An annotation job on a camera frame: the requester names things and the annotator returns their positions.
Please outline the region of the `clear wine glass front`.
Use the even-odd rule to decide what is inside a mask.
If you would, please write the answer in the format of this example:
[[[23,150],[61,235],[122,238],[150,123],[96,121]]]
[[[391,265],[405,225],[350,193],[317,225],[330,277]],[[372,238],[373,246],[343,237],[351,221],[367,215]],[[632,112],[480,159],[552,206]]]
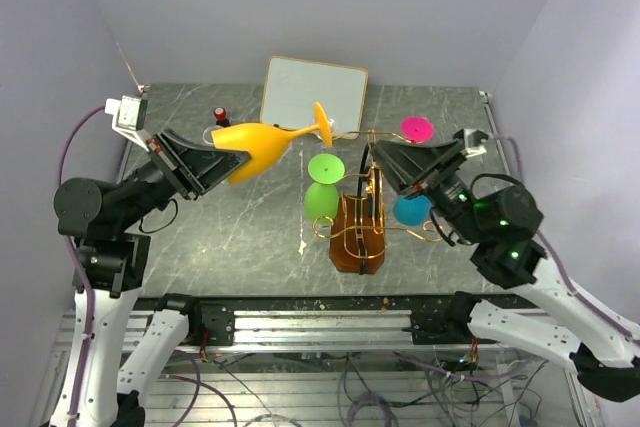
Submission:
[[[213,139],[213,134],[218,131],[221,130],[222,127],[219,125],[213,125],[210,127],[207,127],[203,133],[202,133],[202,141],[209,146],[213,146],[214,145],[214,139]]]

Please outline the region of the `orange wine glass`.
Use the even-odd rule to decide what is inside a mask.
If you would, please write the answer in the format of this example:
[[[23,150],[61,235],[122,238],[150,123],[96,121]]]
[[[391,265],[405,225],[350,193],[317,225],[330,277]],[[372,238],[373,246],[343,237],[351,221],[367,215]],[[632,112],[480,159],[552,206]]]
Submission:
[[[327,114],[319,102],[313,108],[315,123],[298,130],[283,130],[264,123],[243,123],[214,130],[211,134],[217,149],[246,152],[250,159],[228,178],[238,184],[271,168],[295,139],[318,131],[327,147],[333,146],[333,135]]]

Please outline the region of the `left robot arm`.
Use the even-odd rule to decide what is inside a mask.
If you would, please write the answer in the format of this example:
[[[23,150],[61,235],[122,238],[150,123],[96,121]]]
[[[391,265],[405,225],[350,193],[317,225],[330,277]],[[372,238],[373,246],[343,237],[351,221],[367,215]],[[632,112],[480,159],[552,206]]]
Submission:
[[[146,393],[180,344],[201,341],[200,301],[166,294],[149,329],[121,358],[140,296],[151,236],[131,227],[149,213],[196,200],[251,159],[245,151],[187,141],[172,130],[150,137],[148,161],[118,183],[75,177],[54,196],[58,231],[75,263],[75,323],[51,426],[141,426]]]

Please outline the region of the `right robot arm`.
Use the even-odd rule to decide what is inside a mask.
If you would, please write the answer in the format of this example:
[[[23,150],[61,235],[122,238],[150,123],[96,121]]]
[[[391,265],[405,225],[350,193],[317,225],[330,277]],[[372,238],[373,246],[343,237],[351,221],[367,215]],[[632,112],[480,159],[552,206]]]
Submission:
[[[484,154],[490,138],[463,129],[435,146],[379,140],[371,147],[398,195],[430,201],[431,224],[444,242],[474,247],[470,260],[485,280],[554,320],[509,314],[457,292],[440,320],[442,334],[455,343],[473,336],[525,350],[575,374],[585,389],[612,402],[638,396],[638,324],[572,281],[540,231],[543,214],[523,182],[502,174],[505,188],[478,197],[473,184],[459,177],[462,164]]]

